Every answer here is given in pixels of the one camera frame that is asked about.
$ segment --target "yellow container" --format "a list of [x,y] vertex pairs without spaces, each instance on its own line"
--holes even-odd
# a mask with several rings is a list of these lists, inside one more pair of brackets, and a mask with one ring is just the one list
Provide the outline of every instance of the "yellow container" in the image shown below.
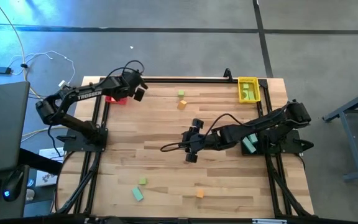
[[[244,96],[244,85],[248,84],[248,91],[254,92],[254,100],[247,99]],[[260,101],[260,91],[259,91],[259,83],[258,78],[255,77],[239,77],[238,78],[238,85],[239,85],[239,101],[240,103],[256,103]]]

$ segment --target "concrete floor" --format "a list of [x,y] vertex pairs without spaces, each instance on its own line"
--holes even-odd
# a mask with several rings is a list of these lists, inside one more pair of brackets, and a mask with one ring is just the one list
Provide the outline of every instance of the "concrete floor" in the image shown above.
[[[0,1],[14,24],[85,27],[186,27],[255,29],[251,0]],[[265,29],[358,29],[358,1],[259,0]],[[6,24],[0,12],[0,23]],[[266,77],[258,34],[154,34],[20,32],[25,52],[56,50],[74,60],[75,85],[84,75],[106,75],[138,59],[146,75],[220,77],[226,67],[235,76]],[[346,135],[338,120],[321,117],[358,95],[358,35],[266,35],[273,75],[284,78],[288,97],[303,102],[313,121],[302,129],[315,147],[305,153],[306,175],[315,213],[358,221],[358,180],[342,175],[355,170]],[[0,66],[20,53],[13,32],[0,31]],[[72,74],[59,56],[41,56],[30,64],[29,80],[39,94],[58,90]],[[0,76],[0,83],[22,76]],[[29,99],[24,132],[44,128]],[[64,131],[54,131],[54,135]],[[37,151],[52,144],[46,133],[23,143]],[[39,190],[38,200],[50,198]],[[26,206],[26,215],[44,213],[47,203]]]

